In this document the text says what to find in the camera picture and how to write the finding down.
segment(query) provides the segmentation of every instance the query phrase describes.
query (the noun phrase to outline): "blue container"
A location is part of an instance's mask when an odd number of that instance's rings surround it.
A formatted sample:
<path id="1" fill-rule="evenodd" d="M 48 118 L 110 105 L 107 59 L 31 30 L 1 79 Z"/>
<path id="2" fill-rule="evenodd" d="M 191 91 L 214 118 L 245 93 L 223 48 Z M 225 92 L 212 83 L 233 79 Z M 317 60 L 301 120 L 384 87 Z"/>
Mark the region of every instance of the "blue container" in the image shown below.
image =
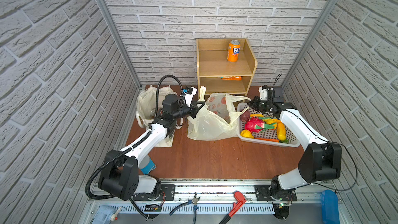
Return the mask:
<path id="1" fill-rule="evenodd" d="M 144 175 L 149 174 L 149 172 L 153 169 L 156 168 L 155 163 L 152 161 L 152 159 L 149 157 L 149 162 L 147 164 L 147 166 L 143 167 L 142 169 L 140 169 L 142 171 L 142 173 Z"/>
<path id="2" fill-rule="evenodd" d="M 325 224 L 340 224 L 339 200 L 336 193 L 327 189 L 321 194 L 322 220 Z"/>

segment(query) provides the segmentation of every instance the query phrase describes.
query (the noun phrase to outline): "white brick wall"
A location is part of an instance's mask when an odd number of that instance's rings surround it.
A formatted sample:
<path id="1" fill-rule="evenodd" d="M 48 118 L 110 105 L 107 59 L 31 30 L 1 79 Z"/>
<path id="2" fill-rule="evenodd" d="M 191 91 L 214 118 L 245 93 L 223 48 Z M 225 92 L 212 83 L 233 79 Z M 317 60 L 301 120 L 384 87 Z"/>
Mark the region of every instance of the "white brick wall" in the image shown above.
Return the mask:
<path id="1" fill-rule="evenodd" d="M 196 51 L 195 38 L 247 37 L 258 64 L 263 65 L 257 68 L 252 85 L 264 85 L 273 82 L 278 73 L 286 74 L 326 1 L 107 0 L 107 3 L 143 84 L 156 83 L 164 75 L 158 68 L 159 62 L 163 63 L 163 72 L 178 74 L 182 82 L 196 84 L 196 53 L 185 52 Z"/>
<path id="2" fill-rule="evenodd" d="M 77 223 L 136 92 L 94 0 L 0 0 L 0 223 Z"/>
<path id="3" fill-rule="evenodd" d="M 359 170 L 340 192 L 355 223 L 398 222 L 398 4 L 339 0 L 285 89 Z M 343 151 L 338 188 L 355 170 Z"/>

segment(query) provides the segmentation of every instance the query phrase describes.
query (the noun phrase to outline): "blue bottle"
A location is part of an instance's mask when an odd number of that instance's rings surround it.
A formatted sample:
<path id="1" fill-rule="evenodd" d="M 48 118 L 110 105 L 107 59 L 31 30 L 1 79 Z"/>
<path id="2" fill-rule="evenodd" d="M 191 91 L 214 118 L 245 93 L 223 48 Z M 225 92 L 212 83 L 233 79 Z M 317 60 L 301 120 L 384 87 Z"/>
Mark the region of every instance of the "blue bottle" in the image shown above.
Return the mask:
<path id="1" fill-rule="evenodd" d="M 321 194 L 322 220 L 325 224 L 340 224 L 339 200 L 336 193 L 327 189 Z"/>

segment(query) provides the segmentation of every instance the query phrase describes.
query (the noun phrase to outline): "pliers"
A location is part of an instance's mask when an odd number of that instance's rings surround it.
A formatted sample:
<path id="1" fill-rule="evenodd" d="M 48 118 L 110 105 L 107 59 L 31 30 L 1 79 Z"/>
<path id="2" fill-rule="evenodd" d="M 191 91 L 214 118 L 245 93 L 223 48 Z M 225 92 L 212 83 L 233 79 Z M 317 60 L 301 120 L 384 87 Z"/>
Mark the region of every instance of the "pliers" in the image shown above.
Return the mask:
<path id="1" fill-rule="evenodd" d="M 193 222 L 192 222 L 192 224 L 195 224 L 195 222 L 196 222 L 196 210 L 198 209 L 198 207 L 196 206 L 196 204 L 198 203 L 198 201 L 199 201 L 199 199 L 200 199 L 200 197 L 199 197 L 199 198 L 196 198 L 196 195 L 197 195 L 197 194 L 195 194 L 195 195 L 193 196 L 193 199 L 192 199 L 192 200 L 188 200 L 187 202 L 184 202 L 184 203 L 178 205 L 177 207 L 175 207 L 175 208 L 170 212 L 170 215 L 174 214 L 174 212 L 176 212 L 177 209 L 179 209 L 179 208 L 181 208 L 181 207 L 184 207 L 184 206 L 187 206 L 187 205 L 193 203 Z"/>

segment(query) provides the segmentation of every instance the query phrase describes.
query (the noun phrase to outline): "wooden cabinet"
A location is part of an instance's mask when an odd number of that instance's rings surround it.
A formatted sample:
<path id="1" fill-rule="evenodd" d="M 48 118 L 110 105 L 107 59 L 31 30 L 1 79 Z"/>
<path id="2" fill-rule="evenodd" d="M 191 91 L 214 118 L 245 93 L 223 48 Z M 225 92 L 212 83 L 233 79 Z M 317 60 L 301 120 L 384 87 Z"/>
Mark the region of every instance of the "wooden cabinet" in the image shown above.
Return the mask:
<path id="1" fill-rule="evenodd" d="M 257 59 L 247 39 L 240 38 L 237 62 L 227 61 L 228 44 L 233 38 L 196 39 L 198 90 L 206 87 L 206 94 L 229 93 L 247 96 L 257 68 Z M 220 77 L 241 76 L 241 81 Z"/>

